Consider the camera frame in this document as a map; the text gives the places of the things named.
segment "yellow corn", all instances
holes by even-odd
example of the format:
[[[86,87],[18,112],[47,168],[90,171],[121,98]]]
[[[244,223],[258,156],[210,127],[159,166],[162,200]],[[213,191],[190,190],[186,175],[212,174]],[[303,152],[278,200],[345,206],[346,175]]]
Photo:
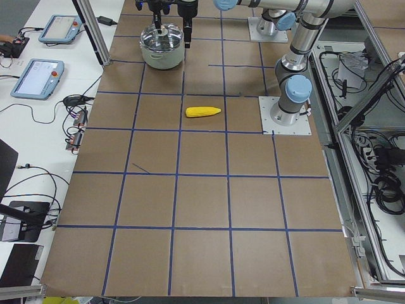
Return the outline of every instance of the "yellow corn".
[[[185,116],[189,118],[211,116],[218,113],[221,113],[221,109],[213,106],[191,106],[185,110]]]

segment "blue joint cap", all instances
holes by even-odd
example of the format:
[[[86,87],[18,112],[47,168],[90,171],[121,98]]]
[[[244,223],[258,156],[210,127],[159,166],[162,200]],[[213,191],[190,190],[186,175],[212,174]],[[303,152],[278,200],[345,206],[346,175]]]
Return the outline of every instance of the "blue joint cap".
[[[289,30],[292,28],[295,22],[296,22],[296,14],[290,12],[285,14],[278,20],[276,28],[277,30]]]
[[[285,92],[293,103],[304,103],[312,92],[312,83],[305,76],[294,75],[285,85]]]
[[[236,6],[238,0],[214,0],[214,5],[221,11],[228,11]]]

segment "touchscreen display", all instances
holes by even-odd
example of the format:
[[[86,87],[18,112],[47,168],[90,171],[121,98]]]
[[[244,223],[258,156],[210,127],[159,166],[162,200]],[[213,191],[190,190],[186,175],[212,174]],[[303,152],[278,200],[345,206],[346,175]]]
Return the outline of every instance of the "touchscreen display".
[[[49,26],[44,38],[61,39],[69,33],[75,17],[56,16]]]
[[[28,72],[23,76],[16,92],[20,94],[40,95],[49,80],[57,62],[33,61]]]

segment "metal bracket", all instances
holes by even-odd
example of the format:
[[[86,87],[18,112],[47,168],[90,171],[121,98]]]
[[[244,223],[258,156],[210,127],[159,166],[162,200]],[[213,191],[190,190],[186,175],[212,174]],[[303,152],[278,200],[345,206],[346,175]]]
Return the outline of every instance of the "metal bracket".
[[[261,17],[249,17],[247,22],[249,24],[249,33],[251,35],[251,41],[254,42],[276,42],[276,43],[288,43],[289,38],[287,32],[284,30],[277,31],[273,36],[261,35],[257,26]]]
[[[260,96],[260,116],[261,116],[261,126],[263,128],[263,134],[279,134],[279,135],[312,135],[311,127],[309,126],[308,116],[302,115],[298,118],[297,122],[290,127],[284,127],[279,125],[271,119],[270,110],[275,103],[278,102],[280,97],[278,96]],[[305,107],[302,106],[301,113],[304,113]]]

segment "black stand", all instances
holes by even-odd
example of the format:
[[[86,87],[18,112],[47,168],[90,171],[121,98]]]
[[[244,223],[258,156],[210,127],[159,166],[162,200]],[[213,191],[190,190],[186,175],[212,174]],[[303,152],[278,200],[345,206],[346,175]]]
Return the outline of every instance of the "black stand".
[[[0,204],[0,213],[5,215],[3,218],[5,222],[7,222],[7,217],[13,217],[27,224],[26,230],[20,228],[18,241],[34,243],[39,238],[50,205],[50,203],[41,201],[12,201],[9,206]],[[16,207],[24,207],[24,210],[29,210],[29,212],[16,210]],[[0,225],[0,236],[3,235],[5,225],[5,223]]]

